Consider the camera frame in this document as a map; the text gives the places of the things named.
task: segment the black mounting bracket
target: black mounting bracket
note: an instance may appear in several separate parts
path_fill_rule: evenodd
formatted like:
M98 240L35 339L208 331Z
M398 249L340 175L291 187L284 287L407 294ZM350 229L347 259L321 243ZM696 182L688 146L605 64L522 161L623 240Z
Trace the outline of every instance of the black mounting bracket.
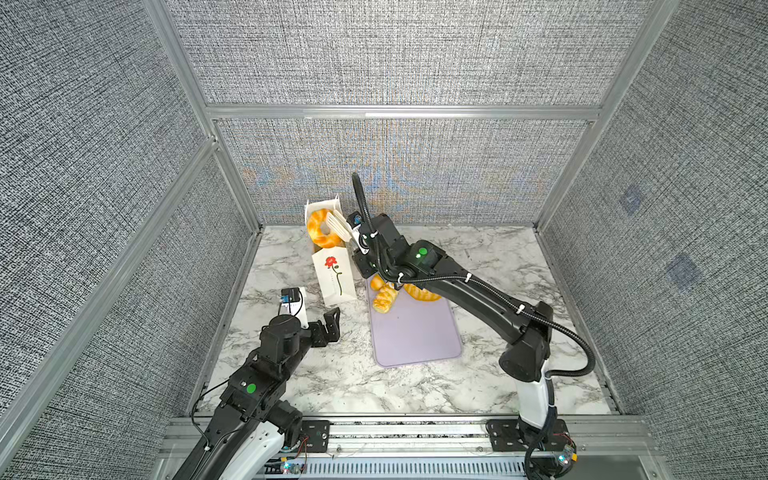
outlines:
M488 420L485 423L488 435L491 437L491 447L494 452L525 452L528 445L522 438L518 429L517 420ZM568 444L568 438L558 433L568 433L568 426L565 421L557 419L552 426L552 435L541 443L545 452L562 452Z
M304 420L301 424L300 440L306 438L304 448L308 453L328 452L328 435L331 422L328 420Z
M339 318L341 310L336 307L323 314L326 324L322 322L310 322L310 332L312 334L312 347L324 347L329 343L338 342L341 337L339 331Z

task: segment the small electronic device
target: small electronic device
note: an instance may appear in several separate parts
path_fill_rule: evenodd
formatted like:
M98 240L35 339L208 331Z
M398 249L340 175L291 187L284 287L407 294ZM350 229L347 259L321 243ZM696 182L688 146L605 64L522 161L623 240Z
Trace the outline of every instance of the small electronic device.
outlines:
M301 322L301 328L308 329L310 323L306 316L305 295L306 289L303 286L289 286L281 289L277 314L295 316Z
M292 286L290 288L284 288L280 291L280 300L283 303L296 303L301 300L301 291L298 286Z

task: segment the red flower drawing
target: red flower drawing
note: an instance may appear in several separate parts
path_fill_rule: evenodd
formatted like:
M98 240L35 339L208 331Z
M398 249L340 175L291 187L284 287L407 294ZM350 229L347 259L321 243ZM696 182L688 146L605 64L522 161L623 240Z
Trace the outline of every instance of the red flower drawing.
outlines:
M343 291L341 290L341 280L339 280L339 275L342 275L342 273L339 272L339 266L336 265L337 263L335 257L326 258L326 266L336 274L336 282L339 284L339 295L341 295Z

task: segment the white marble table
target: white marble table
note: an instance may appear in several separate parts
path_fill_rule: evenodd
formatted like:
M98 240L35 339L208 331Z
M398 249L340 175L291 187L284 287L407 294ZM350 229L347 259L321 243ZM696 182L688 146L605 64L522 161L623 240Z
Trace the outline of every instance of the white marble table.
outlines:
M521 300L544 300L554 319L573 328L533 231L528 227L401 227L409 241L431 240L464 268ZM259 332L275 315L280 289L306 286L310 321L323 305L302 227L267 227L253 262L232 325L214 367L211 385L225 380L259 345ZM284 399L309 413L514 413L517 392L498 366L505 342L489 326L453 305L462 338L462 356L420 365L384 369L376 364L366 305L365 284L356 281L359 300L340 305L341 340L311 349L288 382ZM554 332L550 365L576 369L585 363L570 339ZM577 379L556 377L561 414L608 414L594 374ZM220 390L201 402L210 411Z

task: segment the bread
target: bread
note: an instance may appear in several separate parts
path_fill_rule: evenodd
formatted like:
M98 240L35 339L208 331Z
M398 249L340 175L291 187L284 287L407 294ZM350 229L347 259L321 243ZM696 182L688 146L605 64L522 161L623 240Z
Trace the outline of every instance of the bread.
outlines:
M411 283L406 283L402 288L408 292L410 296L422 302L434 302L435 300L440 300L442 298L437 293L432 293L424 288L418 288Z
M374 290L379 290L381 287L384 286L384 280L382 280L382 277L379 276L377 273L373 276L373 279L371 280L371 288Z
M391 283L385 283L379 290L379 295L373 299L373 309L379 313L387 313L397 298L397 290Z
M322 210L315 210L310 215L310 219L306 222L306 231L310 233L312 241L321 248L339 247L344 244L341 237L331 232L327 235L320 229L320 225L326 221L326 215L330 214L331 210L323 208Z

